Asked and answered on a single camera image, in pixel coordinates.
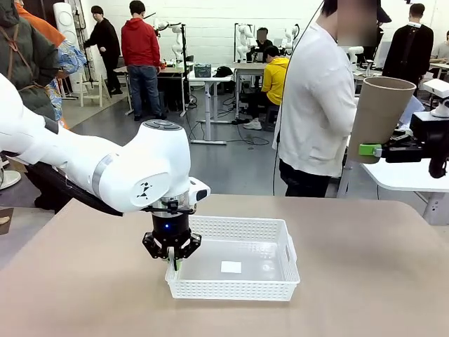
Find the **white tall tower fan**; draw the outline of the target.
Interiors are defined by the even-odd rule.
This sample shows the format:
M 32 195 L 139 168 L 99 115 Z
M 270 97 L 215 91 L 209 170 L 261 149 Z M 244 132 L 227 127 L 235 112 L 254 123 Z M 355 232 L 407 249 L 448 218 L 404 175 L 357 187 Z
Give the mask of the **white tall tower fan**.
M 55 21 L 57 29 L 65 37 L 70 45 L 70 48 L 74 51 L 78 65 L 75 67 L 75 71 L 69 75 L 69 80 L 72 86 L 72 91 L 75 94 L 79 94 L 80 75 L 84 75 L 84 65 L 86 64 L 86 57 L 79 48 L 78 36 L 76 35 L 74 16 L 72 15 L 72 7 L 65 2 L 57 2 L 53 4 L 53 12 L 55 15 Z

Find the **person in yellow hoodie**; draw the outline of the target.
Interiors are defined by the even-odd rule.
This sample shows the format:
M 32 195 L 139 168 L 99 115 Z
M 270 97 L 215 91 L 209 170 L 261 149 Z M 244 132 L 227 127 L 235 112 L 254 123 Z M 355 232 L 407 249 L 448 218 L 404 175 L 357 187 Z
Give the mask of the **person in yellow hoodie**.
M 268 46 L 264 50 L 267 64 L 264 68 L 262 88 L 248 96 L 248 113 L 252 119 L 243 125 L 248 130 L 262 130 L 260 107 L 280 107 L 289 59 L 281 57 L 279 49 Z

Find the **white monitor screen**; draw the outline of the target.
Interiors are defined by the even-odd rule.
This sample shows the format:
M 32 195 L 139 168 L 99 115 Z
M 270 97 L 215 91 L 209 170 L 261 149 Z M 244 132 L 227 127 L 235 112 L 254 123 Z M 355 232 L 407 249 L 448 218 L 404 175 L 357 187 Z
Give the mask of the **white monitor screen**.
M 389 49 L 391 46 L 390 41 L 381 41 L 380 45 L 378 46 L 376 53 L 375 53 L 375 59 L 374 59 L 374 65 L 376 68 L 383 69 L 385 61 L 387 59 Z

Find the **person in red hoodie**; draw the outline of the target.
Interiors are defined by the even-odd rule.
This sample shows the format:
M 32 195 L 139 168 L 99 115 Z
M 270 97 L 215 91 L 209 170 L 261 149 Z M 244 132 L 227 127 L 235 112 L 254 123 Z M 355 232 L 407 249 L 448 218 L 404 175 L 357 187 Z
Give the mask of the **person in red hoodie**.
M 160 49 L 154 28 L 144 21 L 145 5 L 141 0 L 129 3 L 131 19 L 121 28 L 121 50 L 127 68 L 134 120 L 142 118 L 142 94 L 157 119 L 165 119 L 158 90 Z

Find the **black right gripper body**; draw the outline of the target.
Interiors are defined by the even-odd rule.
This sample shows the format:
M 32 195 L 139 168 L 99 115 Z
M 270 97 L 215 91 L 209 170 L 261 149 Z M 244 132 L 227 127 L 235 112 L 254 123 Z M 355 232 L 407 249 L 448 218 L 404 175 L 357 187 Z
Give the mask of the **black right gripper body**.
M 449 153 L 449 118 L 416 112 L 411 117 L 410 130 L 422 148 L 423 158 L 443 157 Z

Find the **white round fan base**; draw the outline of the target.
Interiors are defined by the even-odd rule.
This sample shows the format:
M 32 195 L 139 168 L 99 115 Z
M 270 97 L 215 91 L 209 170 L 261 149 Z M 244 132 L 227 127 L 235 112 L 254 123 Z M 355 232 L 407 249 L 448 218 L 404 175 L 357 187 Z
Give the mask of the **white round fan base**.
M 0 191 L 19 183 L 21 174 L 18 171 L 0 170 Z

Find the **standing person in black jacket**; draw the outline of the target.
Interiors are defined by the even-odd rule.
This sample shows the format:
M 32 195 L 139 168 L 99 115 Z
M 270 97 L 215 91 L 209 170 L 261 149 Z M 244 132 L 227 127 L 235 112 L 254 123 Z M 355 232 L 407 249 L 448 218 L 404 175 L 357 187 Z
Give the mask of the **standing person in black jacket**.
M 412 4 L 408 24 L 397 29 L 382 70 L 382 76 L 402 79 L 416 85 L 429 70 L 434 31 L 421 23 L 424 4 Z

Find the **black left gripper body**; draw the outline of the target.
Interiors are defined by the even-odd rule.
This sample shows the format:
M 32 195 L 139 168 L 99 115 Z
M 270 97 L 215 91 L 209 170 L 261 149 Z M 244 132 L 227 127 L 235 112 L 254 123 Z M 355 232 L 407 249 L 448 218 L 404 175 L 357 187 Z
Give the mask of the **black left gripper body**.
M 171 218 L 152 216 L 152 237 L 160 247 L 182 246 L 190 240 L 189 216 L 187 214 L 176 215 Z

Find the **walking person in black clothes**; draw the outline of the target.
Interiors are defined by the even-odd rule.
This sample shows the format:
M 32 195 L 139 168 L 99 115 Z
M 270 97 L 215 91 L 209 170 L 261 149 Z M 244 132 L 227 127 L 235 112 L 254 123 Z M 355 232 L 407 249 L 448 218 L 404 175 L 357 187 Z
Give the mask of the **walking person in black clothes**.
M 90 37 L 83 43 L 83 47 L 97 46 L 105 65 L 109 94 L 122 94 L 121 84 L 115 72 L 121 54 L 118 36 L 111 22 L 104 17 L 100 6 L 92 6 L 91 13 L 96 24 Z

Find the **mannequin in orange jacket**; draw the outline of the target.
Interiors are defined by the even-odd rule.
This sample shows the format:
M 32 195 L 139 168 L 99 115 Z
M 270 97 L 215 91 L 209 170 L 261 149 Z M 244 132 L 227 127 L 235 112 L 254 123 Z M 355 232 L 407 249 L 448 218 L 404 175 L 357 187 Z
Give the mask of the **mannequin in orange jacket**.
M 56 28 L 45 20 L 26 11 L 22 0 L 15 0 L 15 7 L 18 10 L 19 16 L 26 19 L 32 27 L 43 34 L 58 50 L 60 71 L 56 78 L 45 87 L 45 90 L 53 106 L 55 120 L 62 127 L 68 129 L 69 127 L 62 115 L 62 96 L 59 83 L 62 79 L 81 70 L 87 62 L 86 57 Z

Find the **brown cardboard piece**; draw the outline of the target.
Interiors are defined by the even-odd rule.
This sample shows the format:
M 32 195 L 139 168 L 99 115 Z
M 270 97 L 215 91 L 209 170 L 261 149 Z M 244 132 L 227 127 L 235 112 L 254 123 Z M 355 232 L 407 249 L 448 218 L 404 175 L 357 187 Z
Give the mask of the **brown cardboard piece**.
M 0 209 L 0 236 L 8 234 L 13 217 L 14 208 Z

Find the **white side table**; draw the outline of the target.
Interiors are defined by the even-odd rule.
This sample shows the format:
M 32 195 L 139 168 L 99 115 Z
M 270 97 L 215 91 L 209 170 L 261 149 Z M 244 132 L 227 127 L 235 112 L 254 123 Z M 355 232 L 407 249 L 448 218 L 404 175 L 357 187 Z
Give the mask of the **white side table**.
M 377 186 L 396 192 L 412 192 L 426 204 L 422 215 L 430 225 L 449 225 L 449 165 L 442 178 L 429 174 L 430 161 L 423 159 L 411 163 L 387 163 L 384 159 L 376 164 L 360 164 L 348 161 L 343 168 L 337 197 L 344 198 L 356 167 L 362 168 Z

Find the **white wooden step stool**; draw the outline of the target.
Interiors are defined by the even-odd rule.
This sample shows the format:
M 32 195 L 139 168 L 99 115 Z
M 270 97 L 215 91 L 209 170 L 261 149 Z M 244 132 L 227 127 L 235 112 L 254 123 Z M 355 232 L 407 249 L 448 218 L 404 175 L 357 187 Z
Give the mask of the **white wooden step stool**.
M 78 84 L 80 85 L 79 104 L 81 107 L 84 107 L 88 101 L 96 102 L 99 107 L 104 107 L 105 101 L 111 98 L 101 74 L 97 80 L 86 80 L 81 74 Z

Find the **figure in dark green jacket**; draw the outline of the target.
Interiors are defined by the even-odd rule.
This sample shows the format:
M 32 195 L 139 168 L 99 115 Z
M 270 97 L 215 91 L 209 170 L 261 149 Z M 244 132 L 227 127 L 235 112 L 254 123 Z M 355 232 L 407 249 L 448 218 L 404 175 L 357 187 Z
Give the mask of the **figure in dark green jacket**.
M 79 187 L 72 182 L 81 139 L 54 120 L 45 87 L 58 74 L 58 50 L 0 0 L 0 153 L 27 168 L 41 190 L 35 205 L 60 211 Z

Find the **brown top desk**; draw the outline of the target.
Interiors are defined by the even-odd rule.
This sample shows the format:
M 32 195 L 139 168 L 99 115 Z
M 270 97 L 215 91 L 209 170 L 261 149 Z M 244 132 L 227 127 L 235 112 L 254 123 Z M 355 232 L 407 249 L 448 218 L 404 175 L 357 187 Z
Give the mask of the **brown top desk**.
M 125 76 L 126 88 L 129 89 L 129 76 L 126 67 L 119 67 L 114 70 L 116 73 Z M 187 113 L 187 105 L 185 102 L 185 81 L 187 80 L 187 75 L 185 74 L 185 69 L 181 67 L 169 67 L 161 69 L 158 77 L 166 76 L 168 79 L 179 79 L 180 80 L 180 95 L 182 97 L 182 110 L 180 117 L 184 117 Z

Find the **grey desk with white legs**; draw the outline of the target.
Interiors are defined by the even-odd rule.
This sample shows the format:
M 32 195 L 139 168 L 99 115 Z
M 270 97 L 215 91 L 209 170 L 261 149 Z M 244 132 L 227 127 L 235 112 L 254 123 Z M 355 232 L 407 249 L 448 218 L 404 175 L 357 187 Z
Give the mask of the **grey desk with white legs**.
M 245 63 L 245 62 L 235 62 L 234 66 L 234 79 L 236 82 L 235 86 L 235 103 L 236 112 L 234 125 L 243 124 L 244 120 L 240 119 L 240 92 L 241 92 L 241 77 L 242 76 L 262 76 L 265 69 L 264 63 Z

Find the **person right forearm white sleeve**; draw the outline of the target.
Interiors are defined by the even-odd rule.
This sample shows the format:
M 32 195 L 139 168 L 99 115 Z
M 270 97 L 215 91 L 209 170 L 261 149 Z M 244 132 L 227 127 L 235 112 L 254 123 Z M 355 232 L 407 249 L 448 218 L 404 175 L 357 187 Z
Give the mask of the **person right forearm white sleeve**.
M 329 120 L 331 128 L 340 136 L 348 136 L 352 129 L 356 116 L 358 98 L 342 97 L 334 95 L 329 103 Z

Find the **person in white cardigan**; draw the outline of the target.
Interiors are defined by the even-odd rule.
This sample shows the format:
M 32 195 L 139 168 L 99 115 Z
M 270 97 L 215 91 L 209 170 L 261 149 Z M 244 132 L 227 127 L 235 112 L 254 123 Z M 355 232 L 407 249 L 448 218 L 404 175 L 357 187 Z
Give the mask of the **person in white cardigan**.
M 298 41 L 286 72 L 273 147 L 288 197 L 324 198 L 340 176 L 347 138 L 331 128 L 329 103 L 354 97 L 346 46 L 376 41 L 378 23 L 390 22 L 382 0 L 323 0 L 321 12 Z

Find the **brown tall cup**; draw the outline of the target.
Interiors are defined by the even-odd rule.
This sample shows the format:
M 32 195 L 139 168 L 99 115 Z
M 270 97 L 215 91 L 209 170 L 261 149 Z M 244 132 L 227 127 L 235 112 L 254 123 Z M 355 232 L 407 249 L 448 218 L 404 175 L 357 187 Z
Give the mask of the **brown tall cup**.
M 350 136 L 347 160 L 375 164 L 374 156 L 361 156 L 361 144 L 385 144 L 404 113 L 416 85 L 391 77 L 369 77 L 363 80 L 356 117 Z

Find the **white perforated plastic basket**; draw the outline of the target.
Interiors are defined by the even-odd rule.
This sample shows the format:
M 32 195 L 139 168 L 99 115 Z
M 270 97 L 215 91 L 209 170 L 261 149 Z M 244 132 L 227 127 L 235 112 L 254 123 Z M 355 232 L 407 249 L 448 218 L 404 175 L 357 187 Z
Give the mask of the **white perforated plastic basket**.
M 201 245 L 176 267 L 168 267 L 172 297 L 290 301 L 300 274 L 284 220 L 191 216 L 189 224 L 201 235 Z

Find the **seated person in black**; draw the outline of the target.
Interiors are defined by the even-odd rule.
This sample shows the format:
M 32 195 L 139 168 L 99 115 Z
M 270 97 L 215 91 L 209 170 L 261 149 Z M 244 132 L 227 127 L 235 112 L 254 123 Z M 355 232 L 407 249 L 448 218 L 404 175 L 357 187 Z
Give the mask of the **seated person in black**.
M 256 45 L 250 47 L 250 51 L 246 53 L 246 61 L 247 62 L 260 62 L 266 63 L 267 57 L 265 54 L 265 50 L 272 46 L 273 43 L 268 40 L 268 29 L 266 27 L 260 27 L 256 32 Z

